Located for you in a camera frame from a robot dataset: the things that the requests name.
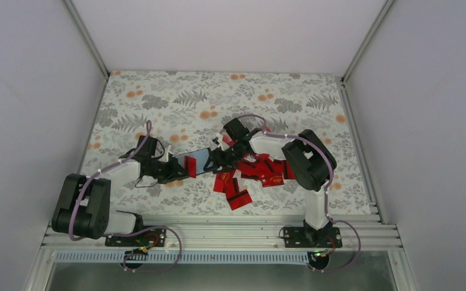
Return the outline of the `black leather card holder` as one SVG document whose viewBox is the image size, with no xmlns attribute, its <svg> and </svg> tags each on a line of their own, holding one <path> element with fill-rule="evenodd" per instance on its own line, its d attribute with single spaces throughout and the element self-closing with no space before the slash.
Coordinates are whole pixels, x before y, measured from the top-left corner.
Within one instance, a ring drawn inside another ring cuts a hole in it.
<svg viewBox="0 0 466 291">
<path fill-rule="evenodd" d="M 196 178 L 215 169 L 211 156 L 210 148 L 200 149 L 175 156 L 179 165 L 181 165 L 190 178 Z"/>
</svg>

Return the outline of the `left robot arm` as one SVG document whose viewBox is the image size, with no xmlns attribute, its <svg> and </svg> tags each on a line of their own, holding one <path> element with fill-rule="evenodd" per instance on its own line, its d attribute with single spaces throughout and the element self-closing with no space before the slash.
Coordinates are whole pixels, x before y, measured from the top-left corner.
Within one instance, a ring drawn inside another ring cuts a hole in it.
<svg viewBox="0 0 466 291">
<path fill-rule="evenodd" d="M 94 174 L 67 175 L 52 216 L 51 228 L 68 234 L 73 241 L 119 235 L 131 246 L 142 242 L 145 230 L 137 224 L 138 215 L 112 210 L 110 197 L 113 191 L 145 176 L 159 184 L 189 176 L 184 165 L 167 150 L 160 156 L 156 154 L 158 143 L 156 138 L 142 136 L 134 149 Z"/>
</svg>

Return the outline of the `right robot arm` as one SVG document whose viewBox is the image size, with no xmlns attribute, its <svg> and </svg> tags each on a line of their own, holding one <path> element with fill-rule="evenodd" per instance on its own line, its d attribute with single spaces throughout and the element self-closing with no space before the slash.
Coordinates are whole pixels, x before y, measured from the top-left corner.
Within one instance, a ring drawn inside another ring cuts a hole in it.
<svg viewBox="0 0 466 291">
<path fill-rule="evenodd" d="M 216 148 L 199 166 L 199 171 L 216 174 L 215 191 L 226 195 L 231 209 L 251 199 L 238 188 L 241 179 L 261 182 L 263 187 L 281 186 L 294 180 L 305 195 L 305 241 L 318 247 L 328 238 L 333 224 L 328 208 L 328 188 L 332 184 L 336 160 L 317 135 L 309 129 L 297 135 L 279 135 L 262 122 L 249 130 L 240 118 L 229 121 L 214 139 Z"/>
</svg>

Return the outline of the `red vip card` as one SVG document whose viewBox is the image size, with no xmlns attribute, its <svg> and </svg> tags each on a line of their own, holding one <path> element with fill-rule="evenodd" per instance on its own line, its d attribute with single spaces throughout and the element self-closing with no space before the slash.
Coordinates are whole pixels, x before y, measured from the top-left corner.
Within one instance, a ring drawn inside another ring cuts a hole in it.
<svg viewBox="0 0 466 291">
<path fill-rule="evenodd" d="M 261 179 L 263 187 L 281 186 L 284 185 L 284 181 L 285 179 L 282 174 L 263 176 Z"/>
<path fill-rule="evenodd" d="M 213 191 L 219 193 L 228 193 L 234 189 L 234 178 L 236 170 L 230 172 L 217 173 Z"/>
</svg>

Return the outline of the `red card front bottom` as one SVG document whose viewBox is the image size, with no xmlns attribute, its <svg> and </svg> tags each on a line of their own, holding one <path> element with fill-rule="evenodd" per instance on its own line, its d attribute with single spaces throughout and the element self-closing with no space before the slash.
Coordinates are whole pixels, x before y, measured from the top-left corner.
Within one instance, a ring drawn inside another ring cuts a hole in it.
<svg viewBox="0 0 466 291">
<path fill-rule="evenodd" d="M 224 191 L 231 210 L 236 210 L 252 203 L 249 192 L 246 189 L 242 190 L 240 188 L 237 178 L 233 178 L 231 182 L 228 182 L 224 187 Z"/>
</svg>

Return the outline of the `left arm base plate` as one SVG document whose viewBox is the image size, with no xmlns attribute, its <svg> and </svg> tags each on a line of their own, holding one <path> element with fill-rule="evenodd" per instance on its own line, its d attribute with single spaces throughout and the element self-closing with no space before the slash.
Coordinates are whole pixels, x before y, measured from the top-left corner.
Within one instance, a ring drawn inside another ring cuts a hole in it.
<svg viewBox="0 0 466 291">
<path fill-rule="evenodd" d="M 143 232 L 136 236 L 108 236 L 105 240 L 105 246 L 107 247 L 163 247 L 165 244 L 165 238 L 167 230 L 165 229 L 154 229 L 147 232 Z"/>
</svg>

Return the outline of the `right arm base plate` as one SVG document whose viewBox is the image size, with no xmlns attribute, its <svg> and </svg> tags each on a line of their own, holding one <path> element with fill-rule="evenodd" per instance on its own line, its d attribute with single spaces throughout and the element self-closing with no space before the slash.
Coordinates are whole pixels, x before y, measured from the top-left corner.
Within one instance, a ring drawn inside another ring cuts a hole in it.
<svg viewBox="0 0 466 291">
<path fill-rule="evenodd" d="M 279 233 L 286 248 L 342 248 L 338 227 L 326 231 L 305 230 L 304 227 L 284 226 Z"/>
</svg>

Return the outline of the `aluminium rail frame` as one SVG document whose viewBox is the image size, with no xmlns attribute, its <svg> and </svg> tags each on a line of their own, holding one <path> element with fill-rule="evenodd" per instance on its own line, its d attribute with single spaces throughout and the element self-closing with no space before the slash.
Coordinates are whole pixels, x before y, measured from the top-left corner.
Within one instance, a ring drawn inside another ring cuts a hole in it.
<svg viewBox="0 0 466 291">
<path fill-rule="evenodd" d="M 369 215 L 337 215 L 341 251 L 396 250 L 403 247 L 397 226 L 383 224 L 375 204 Z M 167 226 L 179 235 L 184 250 L 282 250 L 285 225 L 300 226 L 302 215 L 145 215 L 149 226 Z"/>
</svg>

